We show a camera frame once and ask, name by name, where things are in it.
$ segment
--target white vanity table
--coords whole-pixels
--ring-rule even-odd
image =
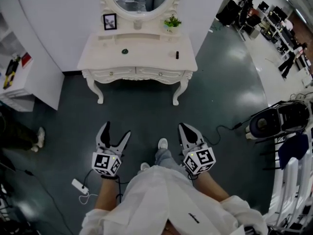
[[[122,9],[114,0],[100,0],[102,14],[117,14],[117,29],[104,30],[102,19],[98,32],[89,36],[78,63],[89,88],[99,96],[99,104],[103,103],[103,94],[95,81],[111,83],[117,79],[180,82],[173,96],[173,104],[179,104],[178,96],[198,68],[189,37],[169,33],[163,27],[164,19],[176,14],[178,2],[165,0],[152,12],[136,13]],[[134,29],[134,23],[140,29]]]

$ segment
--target bag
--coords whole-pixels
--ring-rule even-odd
[[[243,6],[245,5],[246,1],[247,1],[247,0],[241,0],[241,1],[239,2],[238,6],[239,6],[240,8],[243,8]]]

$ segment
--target shoe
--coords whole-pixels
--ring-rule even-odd
[[[32,148],[31,148],[32,151],[34,152],[38,152],[39,151],[39,148],[38,146],[34,145]]]
[[[42,127],[39,128],[37,137],[38,137],[37,146],[39,148],[43,148],[44,143],[45,143],[45,130]]]
[[[167,147],[168,147],[168,143],[167,143],[167,140],[165,138],[160,139],[159,142],[157,143],[158,149],[160,149],[160,148],[167,149]]]
[[[146,169],[149,169],[150,168],[150,165],[146,162],[142,163],[140,165],[140,170],[146,170]]]

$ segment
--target black pants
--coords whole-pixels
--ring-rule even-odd
[[[288,72],[293,65],[294,58],[295,58],[295,55],[294,53],[291,52],[289,58],[285,62],[283,62],[283,64],[280,67],[278,67],[280,71],[285,70],[282,74],[284,78],[287,77]]]
[[[38,143],[36,133],[25,125],[4,117],[0,121],[3,127],[3,132],[0,134],[1,147],[29,150]]]
[[[231,25],[240,10],[241,8],[233,0],[230,0],[222,12],[216,15],[216,18],[220,20],[223,25]]]

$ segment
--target curved table leg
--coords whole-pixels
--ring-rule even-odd
[[[178,97],[184,93],[184,91],[187,89],[188,86],[188,80],[191,78],[191,76],[188,78],[187,75],[184,74],[180,81],[180,86],[178,89],[175,91],[174,96],[173,96],[173,105],[179,105],[178,102]]]
[[[94,80],[90,77],[87,77],[86,78],[87,80],[87,84],[88,84],[88,87],[98,95],[99,99],[98,99],[98,104],[103,104],[103,94],[102,92],[100,91],[100,89],[96,86],[96,84],[94,83]]]

